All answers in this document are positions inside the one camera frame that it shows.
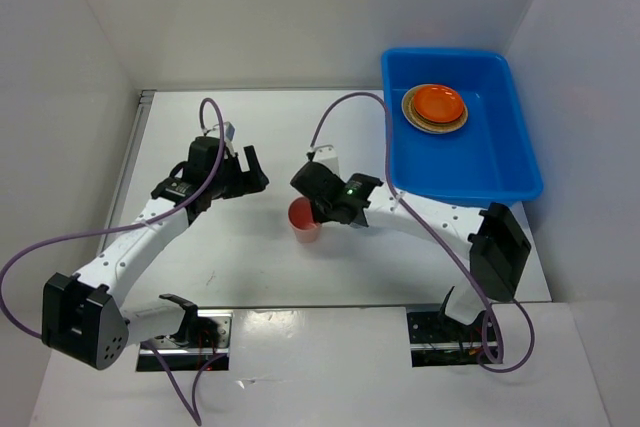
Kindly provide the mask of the pink plastic cup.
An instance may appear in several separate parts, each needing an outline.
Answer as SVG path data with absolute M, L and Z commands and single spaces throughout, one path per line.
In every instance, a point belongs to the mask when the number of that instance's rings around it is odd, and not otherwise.
M 289 205 L 288 222 L 299 243 L 315 242 L 321 232 L 321 225 L 314 221 L 311 203 L 304 197 L 296 198 Z

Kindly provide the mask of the green-rimmed bamboo woven plate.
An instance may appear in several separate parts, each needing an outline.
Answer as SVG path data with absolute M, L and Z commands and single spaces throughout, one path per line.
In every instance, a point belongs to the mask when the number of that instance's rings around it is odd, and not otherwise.
M 436 123 L 426 121 L 415 112 L 412 104 L 412 99 L 416 90 L 419 87 L 424 85 L 428 85 L 428 84 L 421 84 L 421 85 L 412 87 L 404 94 L 401 102 L 401 110 L 405 119 L 413 127 L 427 134 L 442 135 L 442 134 L 452 133 L 461 129 L 466 124 L 469 117 L 469 112 L 466 104 L 465 104 L 465 112 L 463 116 L 460 117 L 457 121 L 454 121 L 452 123 L 446 123 L 446 124 L 436 124 Z

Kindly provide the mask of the orange round plate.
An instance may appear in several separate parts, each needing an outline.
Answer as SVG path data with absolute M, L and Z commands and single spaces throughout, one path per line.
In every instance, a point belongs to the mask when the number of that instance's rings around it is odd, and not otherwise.
M 419 87 L 413 96 L 412 104 L 421 118 L 436 124 L 457 121 L 465 112 L 465 103 L 460 94 L 439 84 Z

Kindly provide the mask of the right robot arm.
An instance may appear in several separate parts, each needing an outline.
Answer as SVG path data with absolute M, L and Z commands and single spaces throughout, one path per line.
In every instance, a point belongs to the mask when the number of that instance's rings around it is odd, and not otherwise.
M 462 339 L 489 302 L 514 300 L 531 243 L 509 207 L 495 202 L 487 208 L 463 207 L 394 192 L 388 183 L 361 173 L 343 181 L 313 161 L 290 185 L 310 202 L 316 223 L 396 231 L 454 253 L 469 286 L 454 289 L 438 316 L 446 338 Z

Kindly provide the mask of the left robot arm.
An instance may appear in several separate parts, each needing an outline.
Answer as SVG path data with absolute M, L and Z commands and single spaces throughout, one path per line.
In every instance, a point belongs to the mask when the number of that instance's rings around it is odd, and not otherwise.
M 127 232 L 71 275 L 54 274 L 43 289 L 41 340 L 97 370 L 110 367 L 125 347 L 166 337 L 184 347 L 204 336 L 217 340 L 215 322 L 197 305 L 165 293 L 151 304 L 125 311 L 134 284 L 159 254 L 183 234 L 213 201 L 262 192 L 269 180 L 253 146 L 243 170 L 230 141 L 200 136 L 188 157 L 152 191 Z

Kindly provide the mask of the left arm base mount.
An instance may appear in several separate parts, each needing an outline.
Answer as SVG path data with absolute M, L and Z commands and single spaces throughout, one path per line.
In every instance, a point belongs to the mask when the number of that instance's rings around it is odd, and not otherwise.
M 226 371 L 229 351 L 232 310 L 201 309 L 196 331 L 186 341 L 178 342 L 170 336 L 157 336 L 149 343 L 158 351 L 172 371 L 196 372 L 210 359 L 209 371 Z

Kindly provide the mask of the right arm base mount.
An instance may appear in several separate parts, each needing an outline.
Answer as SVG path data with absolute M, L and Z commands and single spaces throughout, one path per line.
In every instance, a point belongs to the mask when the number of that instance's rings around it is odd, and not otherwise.
M 439 310 L 411 309 L 406 321 L 413 367 L 476 365 L 483 351 L 481 312 L 473 323 L 462 324 Z

